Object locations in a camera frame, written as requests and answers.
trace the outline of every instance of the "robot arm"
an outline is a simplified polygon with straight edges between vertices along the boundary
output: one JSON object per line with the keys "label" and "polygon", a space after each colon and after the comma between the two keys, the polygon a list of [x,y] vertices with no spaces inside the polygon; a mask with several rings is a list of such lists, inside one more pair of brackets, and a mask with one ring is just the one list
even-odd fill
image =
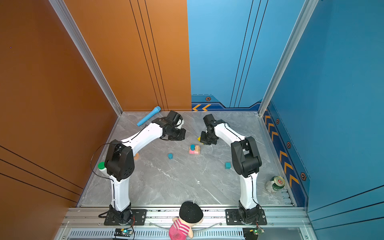
{"label": "robot arm", "polygon": [[261,209],[256,198],[256,179],[262,161],[256,141],[238,134],[225,121],[215,120],[212,114],[203,119],[207,131],[201,133],[200,142],[211,145],[221,138],[231,146],[233,168],[240,175],[240,216],[245,223],[251,223]]}
{"label": "robot arm", "polygon": [[148,143],[166,135],[171,141],[184,140],[186,131],[181,128],[183,123],[180,114],[170,111],[167,117],[156,118],[133,136],[111,142],[104,162],[112,187],[112,201],[107,217],[113,216],[115,222],[122,225],[130,221],[132,212],[128,189],[129,178],[135,169],[133,156]]}

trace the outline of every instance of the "yellow chevron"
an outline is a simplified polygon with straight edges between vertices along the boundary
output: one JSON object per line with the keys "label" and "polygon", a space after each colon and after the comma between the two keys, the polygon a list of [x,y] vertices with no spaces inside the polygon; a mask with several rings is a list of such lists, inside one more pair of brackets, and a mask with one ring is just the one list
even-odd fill
{"label": "yellow chevron", "polygon": [[294,180],[295,182],[297,182],[297,184],[300,184],[299,181],[294,177],[292,176],[291,174],[289,175],[289,186],[292,187],[292,180]]}
{"label": "yellow chevron", "polygon": [[274,127],[273,123],[268,123],[268,132],[271,132],[271,126]]}
{"label": "yellow chevron", "polygon": [[284,172],[285,172],[285,173],[287,173],[287,167],[289,167],[290,169],[293,170],[293,167],[292,167],[290,164],[288,164],[287,162],[285,162],[285,163],[284,163]]}
{"label": "yellow chevron", "polygon": [[195,110],[196,112],[198,111],[196,108],[200,107],[201,104],[196,105],[192,110]]}
{"label": "yellow chevron", "polygon": [[265,125],[266,125],[266,119],[271,118],[271,116],[265,116]]}
{"label": "yellow chevron", "polygon": [[279,135],[277,134],[277,132],[272,131],[272,142],[273,142],[273,136],[274,136],[274,135],[279,136]]}
{"label": "yellow chevron", "polygon": [[204,110],[204,111],[208,111],[208,110],[207,110],[207,107],[209,107],[209,106],[211,106],[211,104],[208,104],[207,106],[203,107],[203,110]]}
{"label": "yellow chevron", "polygon": [[282,155],[284,155],[284,156],[288,157],[288,156],[287,156],[287,154],[286,154],[285,152],[283,152],[283,151],[280,151],[280,162],[281,162],[281,156],[282,156]]}

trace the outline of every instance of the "orange wall panel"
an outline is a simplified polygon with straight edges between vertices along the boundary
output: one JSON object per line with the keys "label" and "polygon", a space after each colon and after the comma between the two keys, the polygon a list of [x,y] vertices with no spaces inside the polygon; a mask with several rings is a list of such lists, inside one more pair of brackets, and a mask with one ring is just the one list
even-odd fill
{"label": "orange wall panel", "polygon": [[130,2],[65,0],[65,4],[122,109],[145,111],[157,105],[163,109],[156,98],[160,93],[148,71],[150,62],[143,53],[144,39],[139,37]]}
{"label": "orange wall panel", "polygon": [[190,111],[187,1],[147,0],[146,5],[168,107],[170,110]]}
{"label": "orange wall panel", "polygon": [[124,111],[190,110],[186,0],[65,3]]}
{"label": "orange wall panel", "polygon": [[0,146],[29,160],[0,147],[2,239],[52,239],[117,115],[48,0],[1,1],[0,31]]}

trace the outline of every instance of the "marble floor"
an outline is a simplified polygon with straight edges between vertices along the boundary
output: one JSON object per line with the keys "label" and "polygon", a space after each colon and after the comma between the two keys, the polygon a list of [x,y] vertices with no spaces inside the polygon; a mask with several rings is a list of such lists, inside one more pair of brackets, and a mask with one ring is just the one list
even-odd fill
{"label": "marble floor", "polygon": [[[180,205],[186,200],[194,200],[199,205],[237,206],[240,198],[240,179],[233,169],[225,169],[225,163],[232,165],[230,146],[221,139],[217,145],[202,145],[197,138],[205,131],[203,117],[212,113],[216,120],[223,119],[231,128],[244,136],[256,139],[262,166],[257,178],[257,199],[262,206],[284,205],[287,202],[281,192],[268,193],[264,185],[275,175],[281,175],[278,165],[269,157],[264,145],[257,116],[253,112],[234,111],[179,111],[187,130],[183,141],[154,140],[140,150],[135,161],[135,171],[131,175],[129,197],[132,206]],[[145,125],[136,126],[146,112],[124,112],[112,134],[113,139],[122,140],[140,131]],[[153,119],[166,116],[160,112]],[[201,146],[200,155],[188,153],[191,144]],[[109,180],[91,176],[88,188],[80,198],[79,205],[109,205],[111,202]]]}

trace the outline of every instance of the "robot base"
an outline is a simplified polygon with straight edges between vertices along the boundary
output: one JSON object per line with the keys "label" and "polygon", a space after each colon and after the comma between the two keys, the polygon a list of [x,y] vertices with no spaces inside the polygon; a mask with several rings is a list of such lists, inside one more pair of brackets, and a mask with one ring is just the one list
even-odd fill
{"label": "robot base", "polygon": [[109,210],[107,216],[105,217],[104,225],[105,226],[116,226],[116,225],[133,225],[143,226],[147,216],[146,209],[134,209],[131,210],[131,205],[129,205],[123,211],[117,211],[109,205]]}
{"label": "robot base", "polygon": [[244,209],[239,201],[239,209],[226,209],[227,225],[267,225],[265,212],[260,205]]}

